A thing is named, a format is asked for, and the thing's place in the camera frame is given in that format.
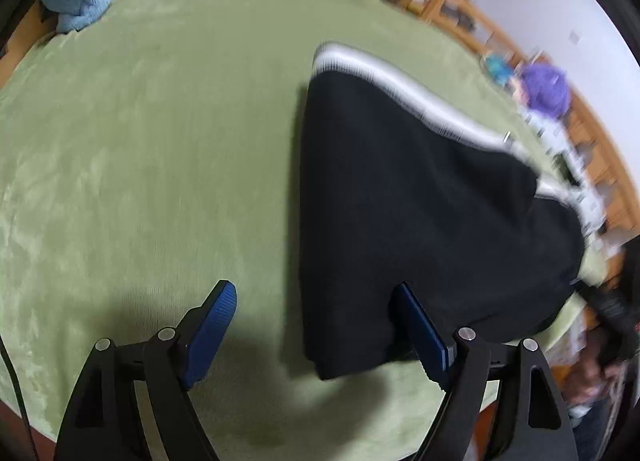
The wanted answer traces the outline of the person's right hand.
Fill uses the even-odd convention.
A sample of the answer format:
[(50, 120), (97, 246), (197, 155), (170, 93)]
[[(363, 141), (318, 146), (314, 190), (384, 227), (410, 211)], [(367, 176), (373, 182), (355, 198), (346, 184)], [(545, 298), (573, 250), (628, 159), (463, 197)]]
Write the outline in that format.
[(603, 368), (599, 359), (608, 336), (601, 328), (586, 333), (585, 346), (580, 351), (565, 378), (562, 395), (568, 407), (590, 405), (602, 396), (622, 370), (621, 363), (611, 363)]

